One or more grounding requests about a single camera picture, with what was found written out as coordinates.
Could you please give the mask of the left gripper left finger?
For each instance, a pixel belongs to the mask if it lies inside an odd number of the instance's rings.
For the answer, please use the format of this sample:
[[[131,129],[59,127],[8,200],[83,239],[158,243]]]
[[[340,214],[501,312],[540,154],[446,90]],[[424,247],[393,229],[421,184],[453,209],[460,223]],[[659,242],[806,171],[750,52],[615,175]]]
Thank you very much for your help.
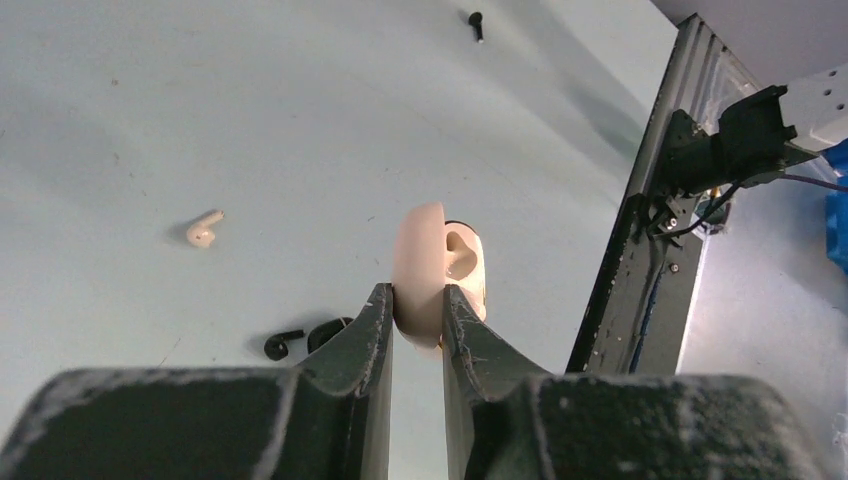
[[[292,367],[77,369],[31,399],[5,479],[384,479],[393,294]]]

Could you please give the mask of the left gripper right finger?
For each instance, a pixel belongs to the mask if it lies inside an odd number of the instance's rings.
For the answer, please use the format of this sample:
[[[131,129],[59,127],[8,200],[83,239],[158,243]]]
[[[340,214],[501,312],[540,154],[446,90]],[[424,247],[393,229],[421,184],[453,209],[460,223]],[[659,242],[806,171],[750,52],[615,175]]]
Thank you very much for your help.
[[[443,291],[453,479],[824,479],[784,399],[738,376],[556,375]]]

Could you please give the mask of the beige earbud charging case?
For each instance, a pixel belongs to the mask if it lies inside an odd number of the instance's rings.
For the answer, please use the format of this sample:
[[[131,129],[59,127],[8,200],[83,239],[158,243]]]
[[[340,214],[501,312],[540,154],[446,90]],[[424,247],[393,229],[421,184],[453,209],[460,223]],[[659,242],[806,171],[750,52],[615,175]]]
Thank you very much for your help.
[[[477,317],[487,319],[482,240],[468,224],[447,219],[440,202],[413,208],[401,222],[390,283],[394,323],[425,355],[441,348],[445,286],[458,286]]]

